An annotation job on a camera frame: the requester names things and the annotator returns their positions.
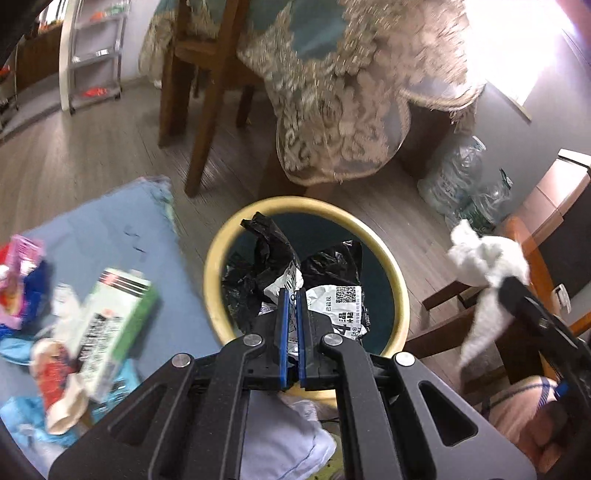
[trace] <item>chair leg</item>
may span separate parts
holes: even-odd
[[[242,96],[240,97],[240,104],[238,105],[238,114],[236,115],[236,126],[242,128],[246,125],[248,114],[251,111],[252,96],[255,93],[255,88],[252,85],[246,85],[242,89]]]
[[[189,92],[193,80],[193,65],[174,55],[171,46],[167,52],[160,94],[160,131],[158,145],[165,146],[170,137],[181,134],[187,126]]]
[[[217,115],[222,107],[224,87],[222,82],[214,82],[210,76],[203,110],[197,125],[197,136],[193,146],[193,155],[189,165],[189,173],[185,182],[185,193],[189,197],[195,197],[199,191],[203,169],[207,162],[209,149],[212,146],[213,136],[216,131]]]
[[[195,80],[193,84],[193,98],[199,98],[199,67],[195,67]]]
[[[404,351],[417,358],[425,358],[460,346],[472,327],[474,309],[470,307],[462,310],[444,322],[414,335],[404,344]]]
[[[430,297],[423,300],[423,306],[426,310],[431,310],[437,305],[441,305],[445,301],[458,296],[464,290],[470,288],[468,285],[463,284],[460,281],[454,280],[449,285],[443,287],[441,290],[435,292]]]

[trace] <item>sunlight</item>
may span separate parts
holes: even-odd
[[[478,66],[523,105],[554,56],[566,16],[552,0],[466,0]]]

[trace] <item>box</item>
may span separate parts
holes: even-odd
[[[80,309],[80,335],[74,352],[86,394],[102,403],[157,294],[150,281],[107,268]]]

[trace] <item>white towel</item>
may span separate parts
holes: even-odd
[[[447,255],[456,264],[457,279],[472,287],[487,287],[478,297],[474,323],[462,344],[463,367],[511,324],[513,317],[499,303],[498,289],[507,277],[517,277],[523,285],[529,285],[530,266],[517,242],[502,236],[478,238],[467,220],[452,230],[452,243]]]
[[[315,411],[303,410],[311,415],[289,408],[276,394],[251,392],[241,480],[305,480],[328,462],[335,441],[315,421]]]

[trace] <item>pink package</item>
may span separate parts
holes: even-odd
[[[22,279],[39,266],[44,256],[41,242],[34,242],[21,235],[12,236],[0,270],[0,323],[20,330],[25,304]]]

